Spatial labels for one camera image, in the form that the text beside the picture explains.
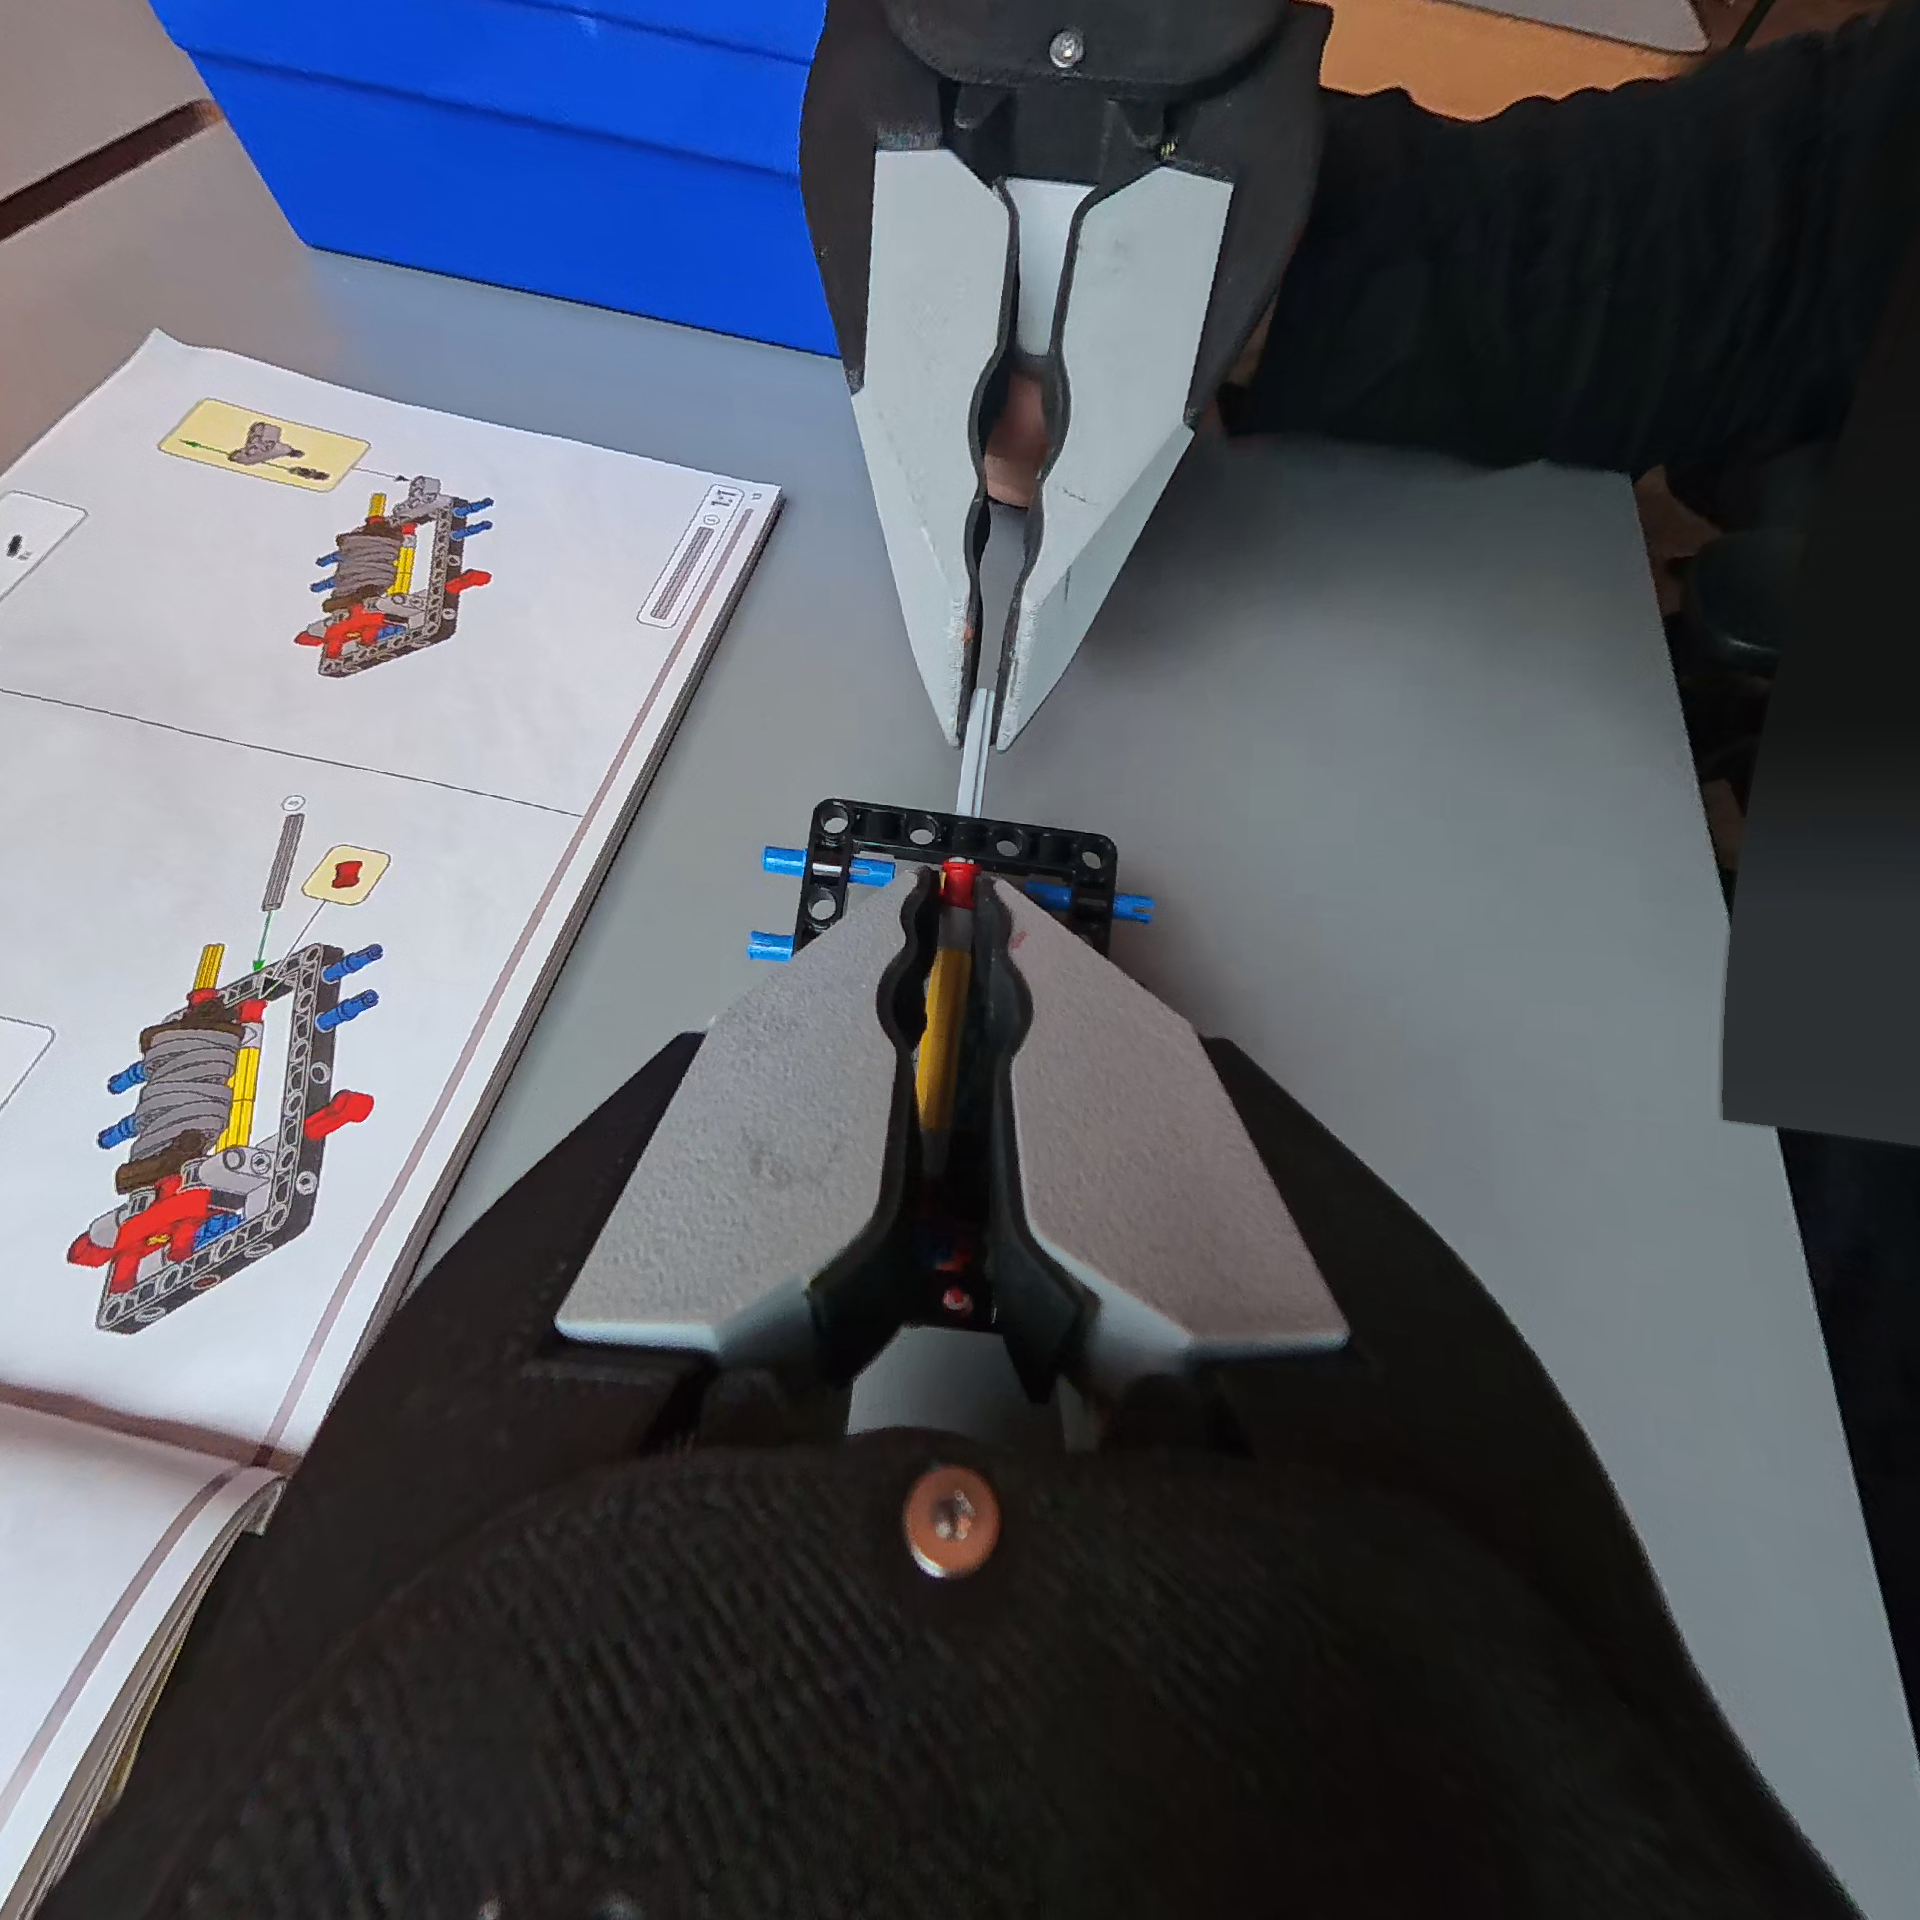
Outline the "black lego frame assembly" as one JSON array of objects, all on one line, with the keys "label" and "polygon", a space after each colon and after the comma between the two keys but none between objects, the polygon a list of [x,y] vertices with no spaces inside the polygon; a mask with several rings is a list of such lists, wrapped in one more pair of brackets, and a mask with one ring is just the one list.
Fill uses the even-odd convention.
[{"label": "black lego frame assembly", "polygon": [[976,859],[981,883],[995,878],[1042,918],[1064,923],[1099,956],[1113,923],[1151,923],[1155,899],[1118,883],[1118,842],[1106,833],[1028,823],[952,808],[892,808],[828,798],[812,817],[802,845],[767,845],[762,868],[796,878],[789,935],[756,927],[750,956],[792,963],[861,889],[931,868],[934,889],[906,935],[906,986],[882,987],[882,1011],[902,1011],[911,1037],[911,1143],[906,1200],[892,1228],[902,1275],[902,1322],[1010,1328],[1010,1146],[995,1143],[995,987],[981,956],[981,883],[976,909],[942,900],[942,862]]}]

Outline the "blue storage bin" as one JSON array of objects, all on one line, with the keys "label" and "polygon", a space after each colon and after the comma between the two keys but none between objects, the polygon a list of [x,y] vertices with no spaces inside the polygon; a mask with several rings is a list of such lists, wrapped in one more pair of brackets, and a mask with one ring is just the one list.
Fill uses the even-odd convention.
[{"label": "blue storage bin", "polygon": [[160,0],[307,243],[829,353],[821,0]]}]

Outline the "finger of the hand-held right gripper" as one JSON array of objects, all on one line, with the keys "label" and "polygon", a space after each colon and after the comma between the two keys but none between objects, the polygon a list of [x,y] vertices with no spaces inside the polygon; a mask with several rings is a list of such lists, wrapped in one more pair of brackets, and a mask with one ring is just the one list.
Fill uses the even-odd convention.
[{"label": "finger of the hand-held right gripper", "polygon": [[1051,458],[1004,626],[1000,749],[1070,669],[1193,441],[1185,389],[1224,213],[1232,178],[1125,178],[1064,224],[1042,353]]},{"label": "finger of the hand-held right gripper", "polygon": [[1010,341],[1015,213],[946,149],[882,149],[855,425],[946,742],[981,678],[981,410]]}]

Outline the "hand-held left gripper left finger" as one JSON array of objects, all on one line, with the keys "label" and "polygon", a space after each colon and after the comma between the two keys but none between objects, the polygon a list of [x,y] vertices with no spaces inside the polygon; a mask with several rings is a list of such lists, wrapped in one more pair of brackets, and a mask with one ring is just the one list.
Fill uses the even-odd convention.
[{"label": "hand-held left gripper left finger", "polygon": [[892,987],[931,868],[902,868],[701,1031],[593,1240],[558,1335],[850,1386],[896,1328],[911,1072]]}]

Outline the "lego instruction booklet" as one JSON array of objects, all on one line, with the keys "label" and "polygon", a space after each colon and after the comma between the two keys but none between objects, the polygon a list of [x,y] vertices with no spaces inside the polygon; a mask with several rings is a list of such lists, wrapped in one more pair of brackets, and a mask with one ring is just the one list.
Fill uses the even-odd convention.
[{"label": "lego instruction booklet", "polygon": [[34,1912],[395,1314],[782,494],[151,335],[0,507]]}]

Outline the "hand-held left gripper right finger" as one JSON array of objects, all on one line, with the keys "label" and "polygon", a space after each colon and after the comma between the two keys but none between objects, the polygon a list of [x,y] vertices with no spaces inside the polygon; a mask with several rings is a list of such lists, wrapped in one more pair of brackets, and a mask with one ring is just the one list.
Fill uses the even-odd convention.
[{"label": "hand-held left gripper right finger", "polygon": [[1193,1021],[1015,883],[976,883],[995,1289],[1025,1372],[1138,1376],[1353,1337]]}]

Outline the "person's right hand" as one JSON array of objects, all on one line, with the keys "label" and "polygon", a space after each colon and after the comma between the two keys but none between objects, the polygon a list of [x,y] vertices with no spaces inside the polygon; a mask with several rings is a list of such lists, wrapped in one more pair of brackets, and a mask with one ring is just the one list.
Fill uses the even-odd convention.
[{"label": "person's right hand", "polygon": [[1051,469],[1051,436],[1064,425],[1064,373],[1028,353],[1004,351],[1000,382],[995,382],[995,417],[981,441],[981,469],[982,494],[1000,507],[1034,507],[1037,479]]}]

